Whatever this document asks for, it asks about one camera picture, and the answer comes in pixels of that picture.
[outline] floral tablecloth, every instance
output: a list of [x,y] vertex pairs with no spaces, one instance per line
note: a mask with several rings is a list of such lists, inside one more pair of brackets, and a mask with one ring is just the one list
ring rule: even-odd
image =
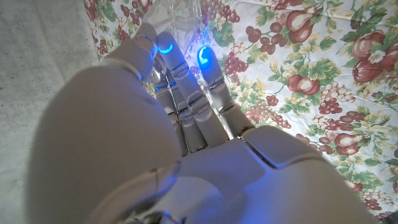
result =
[[[101,58],[134,35],[149,0],[85,0]],[[202,0],[201,31],[256,125],[322,154],[376,218],[398,208],[398,1]]]

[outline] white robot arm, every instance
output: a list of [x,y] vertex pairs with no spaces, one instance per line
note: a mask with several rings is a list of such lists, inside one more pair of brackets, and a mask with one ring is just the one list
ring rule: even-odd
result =
[[[254,128],[209,47],[198,61],[234,139],[173,37],[143,24],[46,109],[27,176],[28,222],[374,223],[308,146]],[[157,100],[142,87],[148,81]]]

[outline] transparent plastic bag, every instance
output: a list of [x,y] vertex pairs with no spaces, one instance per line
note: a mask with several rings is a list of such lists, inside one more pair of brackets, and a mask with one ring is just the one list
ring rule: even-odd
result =
[[158,34],[170,32],[183,54],[191,45],[200,21],[199,0],[157,0],[143,19],[154,26]]

